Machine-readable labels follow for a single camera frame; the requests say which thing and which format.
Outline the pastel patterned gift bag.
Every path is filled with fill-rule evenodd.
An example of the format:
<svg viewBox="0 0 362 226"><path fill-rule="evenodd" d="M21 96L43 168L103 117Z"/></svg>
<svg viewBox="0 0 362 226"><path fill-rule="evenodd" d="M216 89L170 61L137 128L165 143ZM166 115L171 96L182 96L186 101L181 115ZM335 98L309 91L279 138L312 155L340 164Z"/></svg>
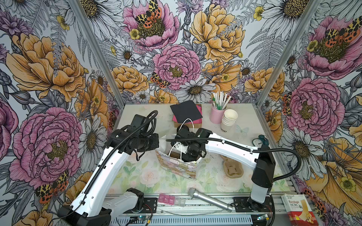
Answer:
<svg viewBox="0 0 362 226"><path fill-rule="evenodd" d="M198 166L203 162L203 158L198 157L196 161L186 163L181 158L186 154L187 147L166 142L167 139L173 139L176 135L176 128L173 123L168 126L166 124L157 126L156 132L159 134L159 147L156 149L156 156L162 168L175 175L195 179Z"/></svg>

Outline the black napkin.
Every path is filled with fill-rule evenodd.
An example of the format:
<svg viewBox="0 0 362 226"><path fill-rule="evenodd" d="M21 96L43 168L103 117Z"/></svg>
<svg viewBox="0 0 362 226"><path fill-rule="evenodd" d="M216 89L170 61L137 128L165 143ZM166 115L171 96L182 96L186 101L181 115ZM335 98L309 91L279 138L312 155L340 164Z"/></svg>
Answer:
<svg viewBox="0 0 362 226"><path fill-rule="evenodd" d="M180 104L171 105L170 108L172 113L176 116L177 121L181 123L187 118L195 121L203 117L197 109L196 104L191 100Z"/></svg>

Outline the brown pulp cup carrier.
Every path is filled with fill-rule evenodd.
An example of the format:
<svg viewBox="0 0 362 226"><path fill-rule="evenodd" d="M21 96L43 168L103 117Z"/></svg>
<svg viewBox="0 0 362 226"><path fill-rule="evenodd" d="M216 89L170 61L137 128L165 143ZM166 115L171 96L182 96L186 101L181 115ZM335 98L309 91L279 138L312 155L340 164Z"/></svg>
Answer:
<svg viewBox="0 0 362 226"><path fill-rule="evenodd" d="M242 164L236 160L221 155L223 169L227 177L231 179L241 178L244 174Z"/></svg>

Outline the stack of black lids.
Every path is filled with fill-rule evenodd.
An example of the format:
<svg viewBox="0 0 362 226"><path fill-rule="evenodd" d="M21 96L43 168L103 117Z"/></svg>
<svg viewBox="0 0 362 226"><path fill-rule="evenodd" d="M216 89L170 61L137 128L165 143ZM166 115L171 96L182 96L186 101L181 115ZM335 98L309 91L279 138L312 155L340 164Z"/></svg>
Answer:
<svg viewBox="0 0 362 226"><path fill-rule="evenodd" d="M189 127L186 125L180 125L177 127L176 138L188 138L190 135Z"/></svg>

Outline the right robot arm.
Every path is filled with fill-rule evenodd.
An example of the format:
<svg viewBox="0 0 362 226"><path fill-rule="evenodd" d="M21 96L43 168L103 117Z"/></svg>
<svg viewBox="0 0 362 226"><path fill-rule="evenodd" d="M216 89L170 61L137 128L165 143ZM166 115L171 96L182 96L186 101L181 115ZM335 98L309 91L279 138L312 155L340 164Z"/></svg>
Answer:
<svg viewBox="0 0 362 226"><path fill-rule="evenodd" d="M270 194L273 183L296 174L302 165L301 156L295 149L270 149L268 145L262 145L261 147L247 146L226 139L204 128L199 128L195 133L181 128L175 138L166 139L166 142L172 145L180 143L183 147L186 147L186 153L182 156L184 162L192 162L198 157L204 158L208 153L216 153L251 168L253 170L253 186L247 203L250 209L255 212L260 211L264 206L265 199ZM273 153L275 152L288 152L296 157L297 163L291 172L274 177L276 162Z"/></svg>

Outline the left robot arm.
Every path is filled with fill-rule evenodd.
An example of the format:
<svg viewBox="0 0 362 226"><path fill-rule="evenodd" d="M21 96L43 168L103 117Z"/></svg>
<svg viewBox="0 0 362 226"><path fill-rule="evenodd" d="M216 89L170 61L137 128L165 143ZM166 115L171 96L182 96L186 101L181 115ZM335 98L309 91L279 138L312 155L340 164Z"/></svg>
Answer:
<svg viewBox="0 0 362 226"><path fill-rule="evenodd" d="M60 208L57 219L70 226L108 226L118 215L142 208L143 193L134 188L114 199L108 207L104 207L103 202L132 153L145 153L159 147L159 136L155 133L157 114L154 110L147 116L135 115L131 124L111 133L89 181L69 206Z"/></svg>

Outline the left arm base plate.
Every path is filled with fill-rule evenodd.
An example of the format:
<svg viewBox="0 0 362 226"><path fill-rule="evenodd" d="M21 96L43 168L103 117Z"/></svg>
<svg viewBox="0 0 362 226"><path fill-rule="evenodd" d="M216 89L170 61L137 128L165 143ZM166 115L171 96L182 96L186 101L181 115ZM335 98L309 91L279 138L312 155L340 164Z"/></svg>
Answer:
<svg viewBox="0 0 362 226"><path fill-rule="evenodd" d="M155 214L157 210L157 198L145 197L140 213Z"/></svg>

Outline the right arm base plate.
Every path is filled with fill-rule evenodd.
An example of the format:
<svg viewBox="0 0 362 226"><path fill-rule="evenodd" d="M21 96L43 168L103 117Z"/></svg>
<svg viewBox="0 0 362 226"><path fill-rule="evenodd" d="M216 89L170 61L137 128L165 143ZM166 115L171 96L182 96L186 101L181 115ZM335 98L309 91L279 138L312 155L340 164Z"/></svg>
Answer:
<svg viewBox="0 0 362 226"><path fill-rule="evenodd" d="M269 196L265 198L263 204L249 201L249 197L233 197L233 204L236 212L272 212L273 205Z"/></svg>

